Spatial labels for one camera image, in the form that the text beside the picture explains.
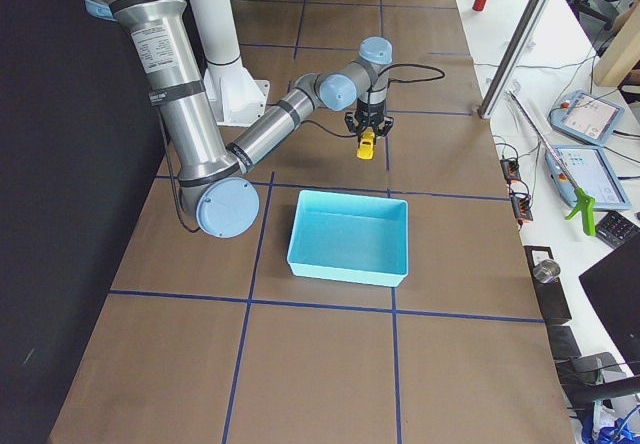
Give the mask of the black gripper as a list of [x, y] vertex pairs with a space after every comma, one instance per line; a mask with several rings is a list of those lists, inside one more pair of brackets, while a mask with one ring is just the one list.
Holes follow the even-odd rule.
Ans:
[[394, 125], [394, 118], [385, 115], [383, 103], [358, 103], [355, 115], [346, 112], [345, 125], [352, 137], [359, 136], [366, 129], [371, 129], [379, 137], [386, 137]]

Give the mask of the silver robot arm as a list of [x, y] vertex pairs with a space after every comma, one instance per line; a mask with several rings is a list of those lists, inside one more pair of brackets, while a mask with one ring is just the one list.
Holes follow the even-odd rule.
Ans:
[[315, 110], [341, 111], [386, 96], [391, 43], [365, 39], [331, 74], [300, 77], [275, 105], [243, 65], [230, 0], [85, 0], [87, 11], [124, 27], [149, 80], [181, 169], [177, 210], [218, 238], [245, 232], [259, 210], [246, 174]]

